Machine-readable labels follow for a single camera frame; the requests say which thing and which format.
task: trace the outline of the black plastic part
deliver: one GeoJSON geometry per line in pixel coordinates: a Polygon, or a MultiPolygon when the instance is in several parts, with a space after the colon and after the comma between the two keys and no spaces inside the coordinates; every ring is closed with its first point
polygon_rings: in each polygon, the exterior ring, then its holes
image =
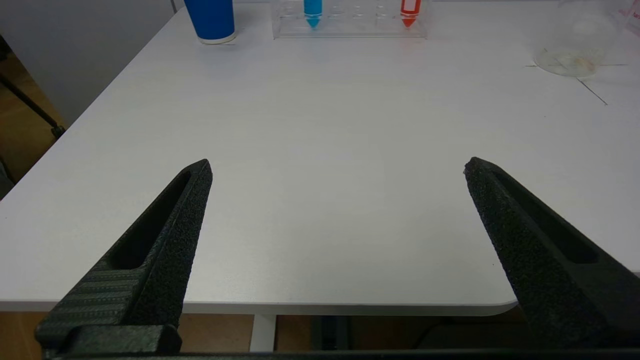
{"type": "Polygon", "coordinates": [[[180,354],[176,356],[135,356],[123,354],[114,357],[73,357],[95,360],[511,360],[511,359],[639,359],[639,349],[582,349],[582,350],[513,350],[513,349],[447,349],[420,351],[340,352],[327,351],[305,354],[287,353],[235,353],[235,354],[180,354]]]}
{"type": "Polygon", "coordinates": [[[536,339],[640,343],[640,279],[497,165],[472,158],[468,189],[536,339]]]}
{"type": "Polygon", "coordinates": [[[178,327],[211,183],[207,160],[171,181],[38,325],[45,358],[84,325],[178,327]]]}
{"type": "Polygon", "coordinates": [[[60,353],[172,355],[181,345],[178,331],[171,325],[87,325],[71,331],[60,353]]]}

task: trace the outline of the test tube label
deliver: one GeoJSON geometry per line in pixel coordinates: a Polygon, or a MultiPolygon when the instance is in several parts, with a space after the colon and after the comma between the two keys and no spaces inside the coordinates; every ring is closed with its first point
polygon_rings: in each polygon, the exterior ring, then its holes
{"type": "Polygon", "coordinates": [[[403,0],[402,14],[418,15],[419,12],[420,12],[420,3],[418,2],[418,0],[403,0]]]}

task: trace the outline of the black stand leg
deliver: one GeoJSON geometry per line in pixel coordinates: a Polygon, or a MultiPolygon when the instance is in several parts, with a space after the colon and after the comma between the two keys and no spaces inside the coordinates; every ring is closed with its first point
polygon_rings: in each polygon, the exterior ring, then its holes
{"type": "Polygon", "coordinates": [[[49,116],[41,107],[39,107],[31,98],[29,98],[24,92],[18,89],[9,79],[5,78],[0,74],[0,83],[4,85],[10,92],[12,92],[18,99],[22,100],[27,106],[29,106],[36,114],[42,117],[49,125],[51,125],[51,133],[56,139],[59,139],[63,133],[65,133],[65,128],[58,125],[58,123],[53,120],[52,117],[49,116]]]}
{"type": "Polygon", "coordinates": [[[349,350],[349,317],[315,316],[312,337],[314,350],[349,350]]]}

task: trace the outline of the table leg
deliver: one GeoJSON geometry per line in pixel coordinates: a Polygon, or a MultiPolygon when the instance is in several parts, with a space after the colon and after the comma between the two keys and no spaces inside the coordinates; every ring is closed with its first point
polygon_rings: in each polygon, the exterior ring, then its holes
{"type": "Polygon", "coordinates": [[[276,315],[254,315],[250,352],[272,352],[276,337],[276,315]]]}

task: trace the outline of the black cable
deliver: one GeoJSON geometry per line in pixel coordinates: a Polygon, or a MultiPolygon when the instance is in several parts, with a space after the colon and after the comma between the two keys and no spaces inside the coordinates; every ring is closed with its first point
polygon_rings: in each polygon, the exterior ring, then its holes
{"type": "Polygon", "coordinates": [[[12,92],[18,99],[22,100],[27,106],[29,106],[36,114],[43,118],[51,127],[51,133],[57,138],[60,138],[65,132],[65,128],[58,125],[58,123],[49,116],[41,107],[39,107],[30,97],[28,97],[22,90],[17,88],[9,79],[0,74],[0,83],[4,85],[10,92],[12,92]]]}

